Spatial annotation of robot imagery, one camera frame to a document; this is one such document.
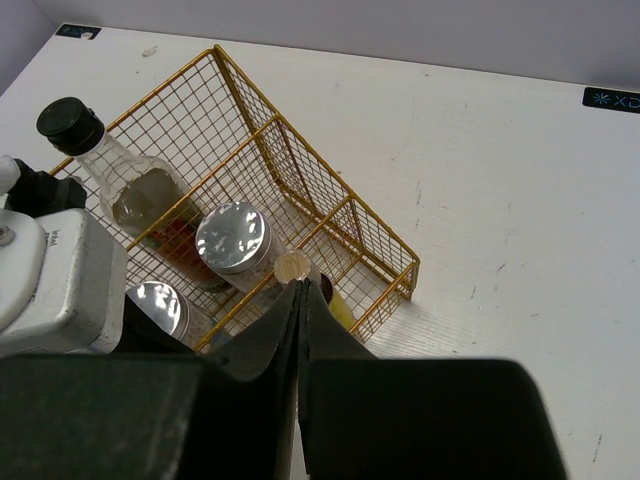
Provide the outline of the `dark sauce bottle red label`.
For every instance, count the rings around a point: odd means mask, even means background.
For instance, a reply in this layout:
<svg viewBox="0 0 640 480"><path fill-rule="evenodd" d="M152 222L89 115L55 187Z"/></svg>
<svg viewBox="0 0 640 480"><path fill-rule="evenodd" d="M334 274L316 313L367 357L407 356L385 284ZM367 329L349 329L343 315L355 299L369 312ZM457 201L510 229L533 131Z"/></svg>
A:
<svg viewBox="0 0 640 480"><path fill-rule="evenodd" d="M169 163L136 155L76 97L53 101L39 114L37 131L74 158L97 184L102 212L124 233L151 250L208 293L228 290L196 250L202 208Z"/></svg>

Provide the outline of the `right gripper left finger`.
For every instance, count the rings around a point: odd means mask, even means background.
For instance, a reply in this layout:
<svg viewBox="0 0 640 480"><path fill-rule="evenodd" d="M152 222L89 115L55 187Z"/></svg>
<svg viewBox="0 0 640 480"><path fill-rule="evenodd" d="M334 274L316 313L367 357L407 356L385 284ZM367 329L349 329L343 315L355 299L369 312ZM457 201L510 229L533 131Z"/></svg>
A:
<svg viewBox="0 0 640 480"><path fill-rule="evenodd" d="M1 363L5 479L275 479L289 471L300 296L292 282L208 355L173 341Z"/></svg>

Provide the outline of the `small brown bottle yellow label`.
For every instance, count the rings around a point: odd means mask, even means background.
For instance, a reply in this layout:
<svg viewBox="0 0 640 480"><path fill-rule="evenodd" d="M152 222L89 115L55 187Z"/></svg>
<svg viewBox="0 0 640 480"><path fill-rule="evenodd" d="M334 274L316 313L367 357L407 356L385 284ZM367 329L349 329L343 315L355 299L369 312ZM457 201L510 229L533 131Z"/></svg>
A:
<svg viewBox="0 0 640 480"><path fill-rule="evenodd" d="M351 330L354 327L356 319L345 299L331 279L322 273L302 250L293 250L281 255L274 263L274 275L281 284L287 284L291 280L316 281L334 318L346 330Z"/></svg>

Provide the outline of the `small white debris scrap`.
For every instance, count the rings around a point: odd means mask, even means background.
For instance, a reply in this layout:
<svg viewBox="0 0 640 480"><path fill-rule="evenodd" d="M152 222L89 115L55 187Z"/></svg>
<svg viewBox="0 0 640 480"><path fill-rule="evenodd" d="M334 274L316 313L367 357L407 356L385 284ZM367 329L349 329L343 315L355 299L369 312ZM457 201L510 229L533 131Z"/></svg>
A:
<svg viewBox="0 0 640 480"><path fill-rule="evenodd" d="M157 47L156 46L147 48L142 52L142 57L143 58L151 57L151 56L155 55L156 52L157 52Z"/></svg>

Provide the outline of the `blue corner sticker left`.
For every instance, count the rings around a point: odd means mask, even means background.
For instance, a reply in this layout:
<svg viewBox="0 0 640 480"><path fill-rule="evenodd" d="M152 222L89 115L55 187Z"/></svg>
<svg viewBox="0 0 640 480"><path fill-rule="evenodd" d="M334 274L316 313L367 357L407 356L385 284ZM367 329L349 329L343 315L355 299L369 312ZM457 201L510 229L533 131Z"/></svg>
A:
<svg viewBox="0 0 640 480"><path fill-rule="evenodd" d="M65 23L58 28L55 35L65 38L94 40L101 31L100 27Z"/></svg>

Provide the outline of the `white jar silver lid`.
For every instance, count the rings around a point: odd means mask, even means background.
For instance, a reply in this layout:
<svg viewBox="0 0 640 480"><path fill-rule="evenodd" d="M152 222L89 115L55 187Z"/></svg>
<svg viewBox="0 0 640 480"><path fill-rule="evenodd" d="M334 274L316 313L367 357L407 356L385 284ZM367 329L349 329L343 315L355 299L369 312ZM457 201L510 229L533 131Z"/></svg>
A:
<svg viewBox="0 0 640 480"><path fill-rule="evenodd" d="M245 293L272 273L288 251L266 215L242 201L215 207L200 222L195 247L214 273Z"/></svg>
<svg viewBox="0 0 640 480"><path fill-rule="evenodd" d="M170 284L146 281L130 287L126 295L161 330L188 347L195 347L215 326L213 317Z"/></svg>

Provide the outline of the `blue corner sticker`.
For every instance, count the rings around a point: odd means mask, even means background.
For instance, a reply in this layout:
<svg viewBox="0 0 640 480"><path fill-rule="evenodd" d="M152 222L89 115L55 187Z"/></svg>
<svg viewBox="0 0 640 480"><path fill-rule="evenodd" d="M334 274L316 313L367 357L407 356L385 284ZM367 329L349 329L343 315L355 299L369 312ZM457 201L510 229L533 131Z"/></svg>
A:
<svg viewBox="0 0 640 480"><path fill-rule="evenodd" d="M65 38L94 40L101 31L100 27L65 23L58 28L55 35Z"/></svg>
<svg viewBox="0 0 640 480"><path fill-rule="evenodd" d="M586 87L583 93L582 105L590 108L638 114L640 112L640 95L638 92Z"/></svg>

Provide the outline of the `blue corner sticker right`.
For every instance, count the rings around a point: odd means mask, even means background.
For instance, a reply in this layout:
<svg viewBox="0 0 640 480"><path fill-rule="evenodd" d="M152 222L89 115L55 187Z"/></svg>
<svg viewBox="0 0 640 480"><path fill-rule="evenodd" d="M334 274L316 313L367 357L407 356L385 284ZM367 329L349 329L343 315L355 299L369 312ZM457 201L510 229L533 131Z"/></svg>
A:
<svg viewBox="0 0 640 480"><path fill-rule="evenodd" d="M582 105L590 108L638 114L640 112L640 95L638 92L586 87L583 93Z"/></svg>

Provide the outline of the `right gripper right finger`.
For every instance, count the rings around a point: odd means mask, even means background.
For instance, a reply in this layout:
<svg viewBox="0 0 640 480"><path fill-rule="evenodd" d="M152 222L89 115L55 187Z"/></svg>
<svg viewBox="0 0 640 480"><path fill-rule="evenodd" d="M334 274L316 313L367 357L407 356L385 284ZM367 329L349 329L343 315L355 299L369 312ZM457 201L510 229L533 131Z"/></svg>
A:
<svg viewBox="0 0 640 480"><path fill-rule="evenodd" d="M306 282L299 424L313 479L563 479L538 388L517 362L381 359Z"/></svg>

